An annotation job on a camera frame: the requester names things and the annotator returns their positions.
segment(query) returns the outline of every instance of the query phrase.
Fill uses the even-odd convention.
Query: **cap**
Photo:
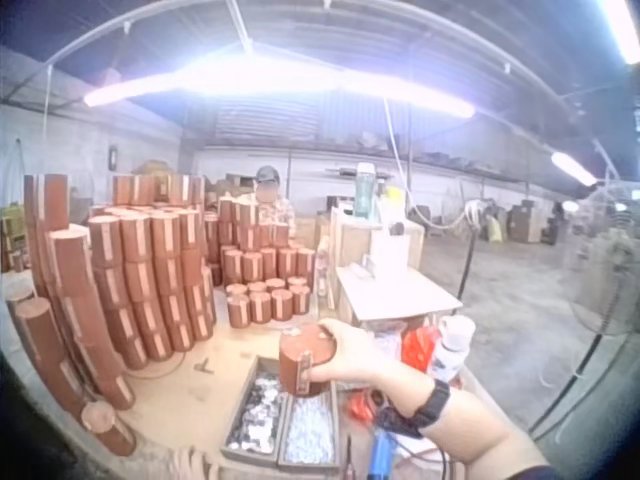
[[[265,165],[264,167],[260,167],[258,173],[256,173],[256,182],[275,182],[280,185],[280,175],[271,165]]]

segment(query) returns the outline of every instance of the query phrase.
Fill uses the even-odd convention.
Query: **wooden table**
[[[413,268],[398,281],[360,276],[349,267],[337,269],[342,288],[338,313],[341,320],[360,322],[424,317],[462,307],[444,288]]]

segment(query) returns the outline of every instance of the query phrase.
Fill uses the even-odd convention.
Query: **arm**
[[[422,406],[434,388],[424,373],[385,357],[361,329],[338,320],[323,320],[338,342],[329,363],[312,368],[312,381],[364,380],[382,390],[405,417]],[[440,419],[421,432],[467,467],[467,478],[508,478],[547,462],[531,439],[489,411],[468,392],[452,390]]]

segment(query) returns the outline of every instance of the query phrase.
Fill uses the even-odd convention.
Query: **hand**
[[[303,373],[312,382],[342,380],[347,382],[374,382],[384,368],[386,355],[376,346],[373,337],[360,328],[333,318],[320,320],[336,339],[335,356],[323,365]]]

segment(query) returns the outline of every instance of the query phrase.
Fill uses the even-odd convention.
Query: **cable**
[[[382,99],[384,102],[384,112],[387,120],[387,129],[389,131],[389,138],[391,140],[391,148],[393,150],[393,156],[396,161],[396,165],[398,166],[398,173],[400,174],[400,179],[402,180],[402,184],[404,185],[404,190],[407,193],[407,198],[409,199],[409,205],[413,207],[416,214],[420,219],[429,225],[431,228],[435,228],[437,230],[449,230],[451,228],[455,228],[463,219],[466,219],[472,226],[479,229],[480,228],[480,212],[483,210],[483,202],[482,200],[469,200],[465,202],[464,209],[456,219],[451,222],[449,225],[438,225],[433,223],[431,220],[425,218],[422,213],[420,213],[420,209],[417,206],[416,201],[413,198],[413,194],[409,189],[409,184],[407,182],[407,177],[404,174],[404,170],[402,170],[402,164],[400,163],[400,155],[398,154],[398,147],[396,145],[396,140],[394,136],[393,130],[393,122],[391,120],[391,113],[389,112],[389,102],[387,102],[386,97]]]

